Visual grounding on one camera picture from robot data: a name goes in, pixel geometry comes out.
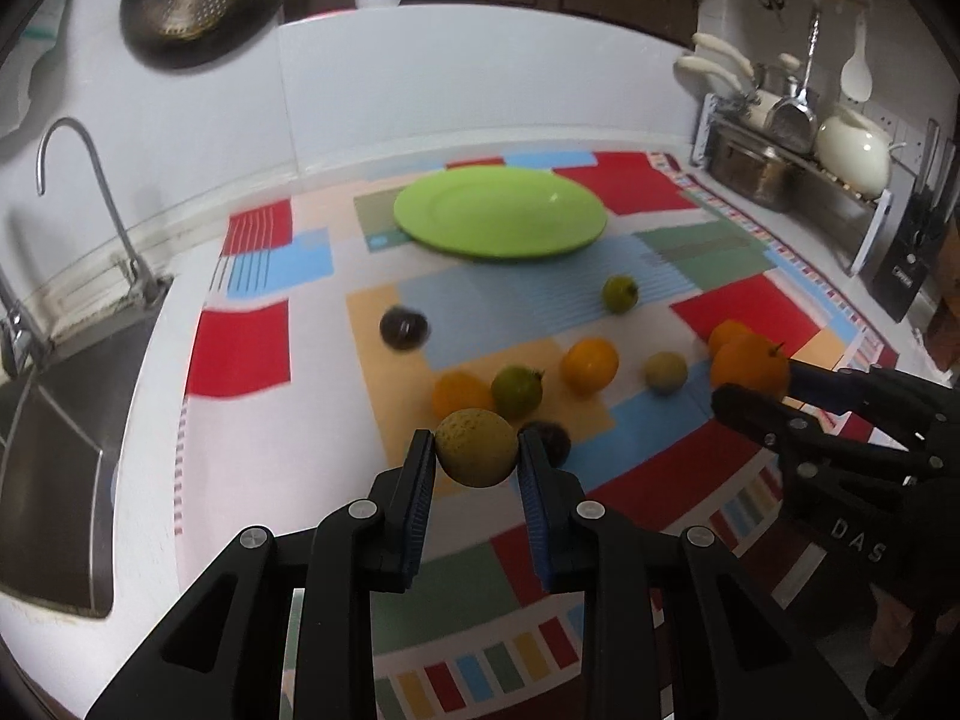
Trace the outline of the person hand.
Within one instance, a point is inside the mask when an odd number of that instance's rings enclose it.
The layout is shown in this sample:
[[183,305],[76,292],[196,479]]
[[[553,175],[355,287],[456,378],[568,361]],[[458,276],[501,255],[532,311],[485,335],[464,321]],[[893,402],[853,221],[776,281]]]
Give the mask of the person hand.
[[871,650],[880,665],[895,667],[910,645],[913,612],[884,590],[874,587],[872,591],[877,616],[871,629]]

